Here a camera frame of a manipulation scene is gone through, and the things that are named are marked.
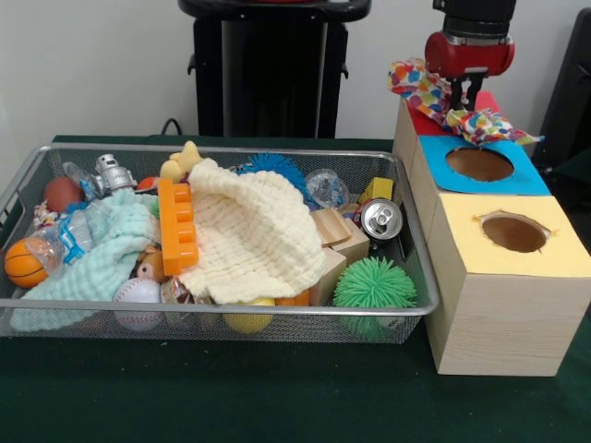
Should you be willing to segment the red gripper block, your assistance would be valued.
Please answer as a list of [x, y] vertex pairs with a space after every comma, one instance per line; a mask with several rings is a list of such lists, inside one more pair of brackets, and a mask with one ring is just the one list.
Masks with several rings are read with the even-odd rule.
[[[427, 70], [452, 81], [451, 108], [463, 110], [463, 80], [468, 74], [496, 77], [503, 74], [513, 62], [515, 45], [507, 36], [503, 39], [474, 39], [453, 36], [438, 31], [431, 34], [425, 46]], [[476, 108], [476, 97], [484, 77], [471, 76], [468, 88], [468, 109]]]

